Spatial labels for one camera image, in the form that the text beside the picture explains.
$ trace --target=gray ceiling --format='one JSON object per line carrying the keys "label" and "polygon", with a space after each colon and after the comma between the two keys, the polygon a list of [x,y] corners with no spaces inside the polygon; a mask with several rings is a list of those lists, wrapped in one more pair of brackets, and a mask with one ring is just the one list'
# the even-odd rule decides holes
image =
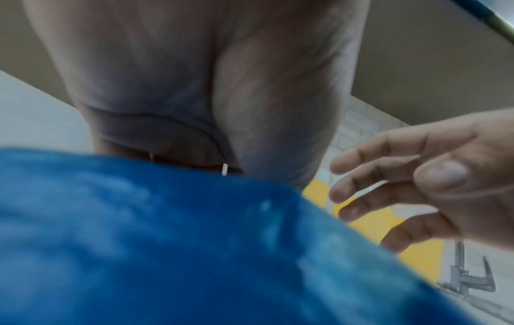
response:
{"label": "gray ceiling", "polygon": [[[0,70],[70,103],[19,0],[0,2]],[[353,95],[410,124],[514,107],[514,46],[450,0],[374,0]]]}

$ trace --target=blue surface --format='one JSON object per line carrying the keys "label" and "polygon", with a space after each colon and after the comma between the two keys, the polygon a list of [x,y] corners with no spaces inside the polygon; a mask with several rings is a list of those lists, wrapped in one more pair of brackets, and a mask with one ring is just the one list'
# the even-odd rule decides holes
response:
{"label": "blue surface", "polygon": [[293,190],[0,151],[0,324],[471,324]]}

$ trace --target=skin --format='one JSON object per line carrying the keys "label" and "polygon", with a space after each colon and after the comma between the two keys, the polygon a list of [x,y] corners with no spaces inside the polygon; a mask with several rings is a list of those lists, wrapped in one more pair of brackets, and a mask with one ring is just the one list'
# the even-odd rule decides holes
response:
{"label": "skin", "polygon": [[347,222],[396,203],[439,210],[393,228],[382,245],[394,252],[432,238],[514,250],[513,130],[510,109],[384,132],[332,162],[334,173],[351,173],[330,197],[343,202],[387,181],[339,212]]}
{"label": "skin", "polygon": [[349,100],[367,0],[25,0],[99,154],[298,189]]}

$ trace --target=blurry hand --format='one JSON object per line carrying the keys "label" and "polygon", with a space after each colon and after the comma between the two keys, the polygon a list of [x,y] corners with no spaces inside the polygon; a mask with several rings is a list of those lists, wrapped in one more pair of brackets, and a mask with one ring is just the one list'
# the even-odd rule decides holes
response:
{"label": "blurry hand", "polygon": [[349,100],[369,0],[24,0],[97,153],[297,188]]}
{"label": "blurry hand", "polygon": [[336,203],[387,181],[339,212],[347,222],[397,203],[439,210],[393,228],[382,245],[394,252],[432,238],[514,249],[512,109],[387,131],[342,154],[331,169],[353,170],[331,189]]}

